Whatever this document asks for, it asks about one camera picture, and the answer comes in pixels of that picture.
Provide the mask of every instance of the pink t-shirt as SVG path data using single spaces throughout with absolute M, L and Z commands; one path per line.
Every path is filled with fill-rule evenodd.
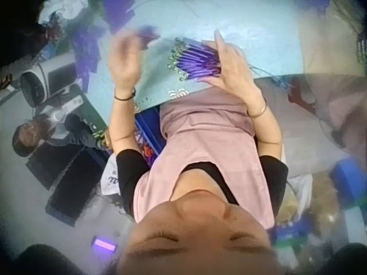
M 161 131 L 167 137 L 166 147 L 135 188 L 137 222 L 156 205 L 169 201 L 187 165 L 211 162 L 239 205 L 264 228 L 273 227 L 274 215 L 254 130 L 242 101 L 218 88 L 175 99 L 161 106 Z

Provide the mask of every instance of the red object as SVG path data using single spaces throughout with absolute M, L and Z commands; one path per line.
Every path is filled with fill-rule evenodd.
M 150 158 L 154 155 L 154 152 L 152 150 L 152 148 L 150 148 L 150 146 L 148 144 L 144 144 L 143 146 L 143 154 L 146 158 Z
M 294 77 L 292 80 L 291 94 L 288 95 L 288 101 L 290 103 L 297 104 L 298 106 L 302 107 L 303 109 L 309 111 L 314 116 L 316 116 L 315 104 L 309 104 L 305 102 L 302 99 L 302 96 L 300 95 L 300 83 L 298 77 Z

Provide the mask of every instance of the thin bracelet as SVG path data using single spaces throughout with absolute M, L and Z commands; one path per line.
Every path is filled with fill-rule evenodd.
M 114 98 L 116 100 L 119 100 L 119 101 L 129 101 L 130 99 L 134 98 L 135 94 L 136 94 L 136 90 L 134 88 L 134 90 L 132 90 L 131 96 L 129 96 L 128 98 L 126 98 L 126 99 L 119 99 L 117 96 L 114 96 Z
M 252 118 L 252 119 L 255 119 L 255 118 L 257 118 L 257 117 L 261 116 L 261 115 L 266 111 L 266 109 L 268 108 L 268 102 L 266 101 L 266 99 L 264 99 L 264 101 L 265 101 L 265 106 L 264 106 L 264 108 L 263 108 L 259 113 L 255 114 L 255 115 L 250 115 L 250 114 L 248 113 L 248 110 L 247 110 L 247 115 L 248 115 L 250 118 Z

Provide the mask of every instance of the nose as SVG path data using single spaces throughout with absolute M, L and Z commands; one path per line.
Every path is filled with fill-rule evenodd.
M 219 197 L 207 191 L 196 191 L 181 198 L 180 211 L 185 218 L 194 218 L 201 215 L 223 219 L 226 203 Z

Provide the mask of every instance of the black undershirt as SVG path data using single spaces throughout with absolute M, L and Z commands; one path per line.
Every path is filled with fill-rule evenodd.
M 273 213 L 276 216 L 282 204 L 286 189 L 288 167 L 272 156 L 261 156 L 259 159 L 267 181 Z M 135 187 L 140 177 L 148 172 L 150 168 L 143 156 L 138 151 L 132 149 L 120 152 L 116 157 L 116 163 L 123 208 L 127 214 L 133 217 L 132 200 L 134 198 Z M 235 196 L 225 183 L 221 172 L 215 164 L 211 162 L 192 163 L 187 165 L 181 173 L 192 169 L 202 169 L 205 171 L 218 183 L 228 203 L 238 205 Z

